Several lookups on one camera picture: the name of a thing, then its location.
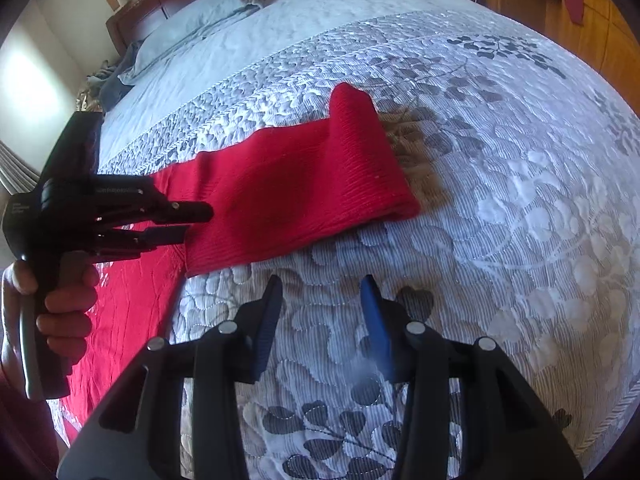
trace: wooden cabinet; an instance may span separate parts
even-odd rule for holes
[[[640,44],[611,0],[584,0],[576,25],[563,0],[478,0],[565,47],[599,72],[640,115]]]

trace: quilted bedspread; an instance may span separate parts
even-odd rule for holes
[[[238,384],[251,478],[390,478],[406,400],[370,360],[358,283],[444,336],[495,338],[585,471],[640,394],[640,121],[583,62],[507,18],[409,12],[334,28],[185,104],[101,172],[149,173],[367,91],[422,206],[287,256],[191,278],[170,330],[197,338],[260,296],[284,306],[268,369]],[[192,472],[184,389],[182,465]],[[452,394],[452,403],[458,394]],[[460,425],[450,423],[449,473]]]

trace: white wall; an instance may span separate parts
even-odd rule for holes
[[[117,59],[105,22],[113,11],[106,0],[35,0],[49,28],[80,70],[91,74],[105,59]]]
[[[41,170],[87,74],[117,58],[105,0],[31,0],[0,47],[0,140]]]
[[[0,140],[40,171],[83,80],[32,0],[0,47]]]

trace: human hand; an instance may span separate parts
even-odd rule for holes
[[[86,338],[91,332],[91,320],[85,314],[97,299],[95,286],[99,276],[92,265],[82,274],[82,283],[59,288],[47,294],[45,306],[49,314],[36,320],[40,332],[55,353],[76,364],[86,352]],[[24,372],[20,353],[20,296],[33,294],[38,288],[33,273],[24,261],[17,261],[2,275],[2,368],[11,385],[24,393]],[[66,374],[71,373],[69,366]]]

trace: red bedspread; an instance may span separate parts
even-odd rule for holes
[[[273,258],[419,211],[371,99],[347,83],[334,89],[328,119],[258,130],[153,178],[170,200],[206,200],[214,218],[191,228],[183,246],[102,270],[94,332],[63,399],[81,424],[143,344],[166,333],[185,274]]]

